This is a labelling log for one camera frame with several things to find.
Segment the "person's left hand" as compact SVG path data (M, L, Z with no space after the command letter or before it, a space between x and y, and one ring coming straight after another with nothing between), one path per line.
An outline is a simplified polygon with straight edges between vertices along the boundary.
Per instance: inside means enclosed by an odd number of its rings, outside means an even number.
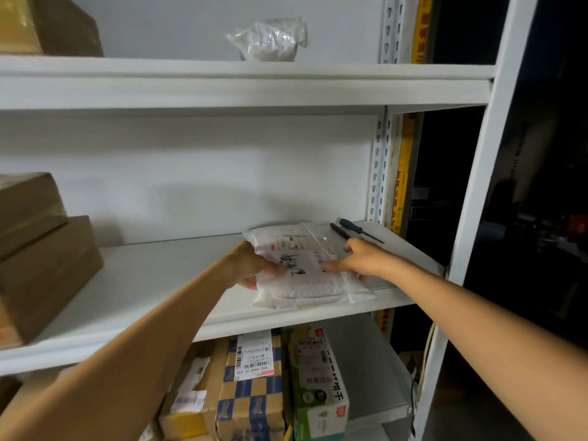
M257 275L254 275L254 259L264 258L255 253L253 245L242 240L234 246L224 257L224 261L228 264L231 274L230 277L235 284L249 290L257 290L258 282Z

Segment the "person's right hand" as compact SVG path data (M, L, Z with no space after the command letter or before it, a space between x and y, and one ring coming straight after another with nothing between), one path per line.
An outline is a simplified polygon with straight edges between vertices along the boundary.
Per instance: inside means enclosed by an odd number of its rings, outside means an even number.
M385 278L395 256L377 244L364 240L362 254L349 254L342 259L325 261L321 267L326 272L355 272L362 276Z

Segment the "white bubble mailer parcel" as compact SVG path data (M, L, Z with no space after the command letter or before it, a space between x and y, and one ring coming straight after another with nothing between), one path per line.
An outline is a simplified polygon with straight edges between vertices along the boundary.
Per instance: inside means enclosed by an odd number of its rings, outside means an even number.
M323 268L324 262L339 259L323 226L313 222L268 226L245 231L243 237L256 254L286 267L283 274L256 275L254 307L294 309L377 298L358 275Z

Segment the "person's right forearm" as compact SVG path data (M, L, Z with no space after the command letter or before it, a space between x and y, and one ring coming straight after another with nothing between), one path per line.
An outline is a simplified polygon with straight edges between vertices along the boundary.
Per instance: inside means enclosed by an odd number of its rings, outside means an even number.
M588 351L404 259L382 277L432 319L535 441L588 441Z

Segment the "person's left forearm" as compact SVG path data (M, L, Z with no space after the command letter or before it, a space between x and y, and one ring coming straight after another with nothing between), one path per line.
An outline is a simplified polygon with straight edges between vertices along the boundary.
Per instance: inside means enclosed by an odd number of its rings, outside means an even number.
M137 441L212 309L238 278L218 260L79 363L0 431L0 441Z

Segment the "yellow warning tape strip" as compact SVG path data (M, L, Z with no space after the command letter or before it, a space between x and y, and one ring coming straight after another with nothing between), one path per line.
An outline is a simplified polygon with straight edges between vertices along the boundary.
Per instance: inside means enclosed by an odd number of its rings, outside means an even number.
M432 21L434 0L397 0L396 33L390 62L422 65L426 60L428 33ZM396 168L393 187L387 188L384 224L395 235L401 236L403 219L408 217L405 203L408 195L410 159L416 137L420 113L392 116L392 153L389 168Z

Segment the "white metal shelving rack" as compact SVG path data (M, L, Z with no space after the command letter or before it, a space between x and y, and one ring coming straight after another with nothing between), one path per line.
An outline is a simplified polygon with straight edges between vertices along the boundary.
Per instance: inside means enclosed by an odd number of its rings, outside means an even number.
M0 172L54 176L88 215L105 267L34 342L0 351L0 375L91 355L218 257L271 224L366 225L444 268L390 226L398 115L485 107L450 265L463 280L538 0L509 0L492 65L411 64L417 0L386 0L381 63L0 56Z

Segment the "green and white carton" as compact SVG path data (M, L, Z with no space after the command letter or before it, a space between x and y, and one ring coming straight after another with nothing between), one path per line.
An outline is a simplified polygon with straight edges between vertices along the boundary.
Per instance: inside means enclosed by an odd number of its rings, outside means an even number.
M295 441L343 441L350 399L333 347L321 325L282 331Z

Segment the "blue checkered cardboard box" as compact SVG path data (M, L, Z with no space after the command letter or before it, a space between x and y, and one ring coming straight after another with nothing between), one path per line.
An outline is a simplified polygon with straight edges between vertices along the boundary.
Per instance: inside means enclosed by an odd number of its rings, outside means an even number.
M217 404L219 441L283 441L281 328L232 336Z

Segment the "brown box with white label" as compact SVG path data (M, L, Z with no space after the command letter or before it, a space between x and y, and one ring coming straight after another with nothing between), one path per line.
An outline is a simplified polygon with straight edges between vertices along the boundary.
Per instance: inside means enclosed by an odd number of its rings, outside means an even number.
M165 441L217 441L217 404L228 337L190 345L158 415Z

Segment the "clear plastic bag parcel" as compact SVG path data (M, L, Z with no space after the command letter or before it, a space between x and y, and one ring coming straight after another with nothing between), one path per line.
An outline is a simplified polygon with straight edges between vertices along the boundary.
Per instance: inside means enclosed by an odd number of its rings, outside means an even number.
M226 35L242 61L293 63L299 47L308 46L303 17L255 21Z

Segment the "brown cardboard box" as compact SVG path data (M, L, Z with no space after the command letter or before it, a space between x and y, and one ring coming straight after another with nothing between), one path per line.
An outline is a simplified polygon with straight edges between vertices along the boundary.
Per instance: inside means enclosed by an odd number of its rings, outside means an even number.
M87 215L1 261L0 350L31 343L103 266Z
M50 173L0 173L0 260L67 222Z
M0 56L102 58L94 18L72 0L0 0Z

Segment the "blue handled screwdriver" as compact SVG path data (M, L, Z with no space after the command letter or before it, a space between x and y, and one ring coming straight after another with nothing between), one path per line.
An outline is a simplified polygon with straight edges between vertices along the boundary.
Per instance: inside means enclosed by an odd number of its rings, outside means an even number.
M339 225L347 230L353 231L355 233L357 233L358 235L364 235L366 237L368 237L369 239L384 244L385 242L380 240L379 238L377 238L376 236L371 235L370 233L366 232L363 228L361 228L360 226L358 226L356 223L349 221L347 219L344 218L340 218L339 219Z

